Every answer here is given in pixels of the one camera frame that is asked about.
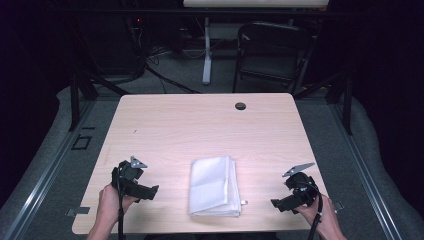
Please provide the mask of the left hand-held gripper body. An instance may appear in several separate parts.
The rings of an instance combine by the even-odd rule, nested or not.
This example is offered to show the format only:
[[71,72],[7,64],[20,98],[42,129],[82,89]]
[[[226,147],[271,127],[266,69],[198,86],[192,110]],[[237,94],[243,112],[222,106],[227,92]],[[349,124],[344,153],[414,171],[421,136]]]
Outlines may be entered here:
[[122,161],[112,171],[112,186],[120,195],[146,199],[148,197],[148,189],[137,182],[144,173],[143,168],[146,167],[146,164],[134,156],[131,156],[129,161]]

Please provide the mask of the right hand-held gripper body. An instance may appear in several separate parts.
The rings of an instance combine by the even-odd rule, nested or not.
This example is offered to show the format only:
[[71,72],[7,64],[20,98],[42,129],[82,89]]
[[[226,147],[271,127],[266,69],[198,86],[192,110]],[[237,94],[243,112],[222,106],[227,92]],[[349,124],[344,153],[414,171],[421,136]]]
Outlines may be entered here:
[[310,206],[318,194],[318,188],[313,178],[303,173],[303,170],[311,166],[313,163],[296,165],[283,174],[283,177],[287,177],[285,185],[292,191],[290,196],[293,199],[286,204],[293,207],[292,211],[301,205]]

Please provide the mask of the white cloth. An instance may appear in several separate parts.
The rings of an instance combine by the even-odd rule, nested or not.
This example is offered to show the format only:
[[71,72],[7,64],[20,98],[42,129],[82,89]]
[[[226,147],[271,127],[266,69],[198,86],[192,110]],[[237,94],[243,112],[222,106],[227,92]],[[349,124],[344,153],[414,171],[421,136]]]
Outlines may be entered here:
[[188,210],[190,215],[238,217],[242,205],[236,162],[230,156],[197,159],[192,162]]

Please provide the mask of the person's right hand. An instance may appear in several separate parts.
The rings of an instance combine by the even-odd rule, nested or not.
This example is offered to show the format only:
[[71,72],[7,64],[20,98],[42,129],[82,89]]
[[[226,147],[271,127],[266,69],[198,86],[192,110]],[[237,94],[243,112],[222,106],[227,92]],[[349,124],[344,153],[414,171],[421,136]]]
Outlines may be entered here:
[[333,203],[326,195],[316,198],[310,206],[297,207],[296,211],[305,218],[309,225],[313,225],[316,215],[321,213],[316,231],[323,238],[334,235],[339,228]]

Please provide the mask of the person's left hand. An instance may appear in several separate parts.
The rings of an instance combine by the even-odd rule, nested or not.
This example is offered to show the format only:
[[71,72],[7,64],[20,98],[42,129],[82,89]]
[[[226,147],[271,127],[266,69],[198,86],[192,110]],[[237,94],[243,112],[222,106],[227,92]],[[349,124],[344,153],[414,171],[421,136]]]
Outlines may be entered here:
[[120,207],[123,207],[124,212],[127,212],[135,201],[136,198],[124,195],[122,202],[119,202],[117,190],[110,184],[106,185],[99,193],[96,223],[102,230],[111,232],[112,228],[118,222]]

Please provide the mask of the dark equipment cabinet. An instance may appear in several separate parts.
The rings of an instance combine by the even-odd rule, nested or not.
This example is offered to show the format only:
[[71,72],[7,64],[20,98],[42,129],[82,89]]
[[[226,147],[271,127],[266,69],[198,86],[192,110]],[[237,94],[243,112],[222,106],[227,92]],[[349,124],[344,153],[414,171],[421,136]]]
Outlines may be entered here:
[[101,74],[137,78],[144,73],[146,55],[139,18],[83,15],[79,22],[87,49]]

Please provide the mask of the white desk leg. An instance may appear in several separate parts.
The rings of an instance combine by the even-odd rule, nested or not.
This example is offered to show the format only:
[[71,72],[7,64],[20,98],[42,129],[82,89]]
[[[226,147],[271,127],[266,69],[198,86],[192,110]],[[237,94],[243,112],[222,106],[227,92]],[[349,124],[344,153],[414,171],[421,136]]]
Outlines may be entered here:
[[210,43],[210,23],[209,23],[208,17],[205,18],[205,22],[204,22],[204,40],[205,40],[205,59],[204,59],[202,83],[204,85],[209,85],[211,83],[212,59],[211,59],[211,43]]

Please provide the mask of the black folding chair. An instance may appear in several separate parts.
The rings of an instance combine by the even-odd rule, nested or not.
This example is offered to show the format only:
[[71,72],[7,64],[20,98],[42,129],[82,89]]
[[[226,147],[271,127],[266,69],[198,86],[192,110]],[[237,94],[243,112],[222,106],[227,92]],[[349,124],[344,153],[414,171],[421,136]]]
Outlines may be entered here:
[[237,32],[237,56],[232,92],[244,76],[279,82],[293,94],[313,47],[305,29],[254,21]]

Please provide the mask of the white desk top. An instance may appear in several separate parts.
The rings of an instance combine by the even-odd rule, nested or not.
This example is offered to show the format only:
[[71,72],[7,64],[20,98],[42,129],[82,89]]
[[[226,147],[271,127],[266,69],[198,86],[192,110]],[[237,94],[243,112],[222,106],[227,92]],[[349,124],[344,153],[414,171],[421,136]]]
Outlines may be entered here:
[[209,8],[323,8],[330,0],[183,0],[185,7]]

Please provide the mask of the aluminium floor rail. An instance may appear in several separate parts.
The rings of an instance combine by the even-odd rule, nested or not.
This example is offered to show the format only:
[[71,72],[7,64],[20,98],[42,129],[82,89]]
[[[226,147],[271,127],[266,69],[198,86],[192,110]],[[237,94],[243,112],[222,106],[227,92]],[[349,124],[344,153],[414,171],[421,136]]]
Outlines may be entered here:
[[338,105],[330,104],[329,109],[333,115],[333,119],[338,126],[343,139],[348,145],[350,152],[353,157],[353,165],[359,176],[359,179],[364,187],[366,195],[370,201],[373,211],[381,225],[381,228],[387,238],[387,240],[403,240],[398,227],[396,226],[386,202],[383,200],[380,191],[371,176],[368,166],[360,153],[360,150],[352,135],[348,133],[342,122],[342,112]]
[[83,240],[69,208],[80,207],[99,153],[102,125],[98,104],[83,105],[82,118],[68,130],[68,108],[59,111],[29,169],[0,210],[0,240]]

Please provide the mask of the black metal frame post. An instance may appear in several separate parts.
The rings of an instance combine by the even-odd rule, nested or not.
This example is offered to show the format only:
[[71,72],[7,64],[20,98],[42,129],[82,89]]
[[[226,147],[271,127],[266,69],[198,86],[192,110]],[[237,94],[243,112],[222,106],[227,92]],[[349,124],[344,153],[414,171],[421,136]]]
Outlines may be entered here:
[[325,86],[330,87],[327,95],[325,96],[325,101],[327,104],[337,104],[340,98],[343,98],[342,125],[345,131],[351,135],[351,108],[353,98],[353,78],[351,72],[345,71],[333,74],[329,78],[317,84],[313,84],[312,86],[307,87],[306,89],[295,94],[294,98],[303,99]]
[[99,94],[94,87],[94,84],[100,84],[112,92],[123,96],[128,92],[116,86],[115,84],[107,81],[105,78],[98,74],[86,70],[76,70],[70,79],[70,97],[71,97],[71,125],[69,130],[73,131],[80,122],[80,97],[82,93],[89,101],[94,101],[98,98]]

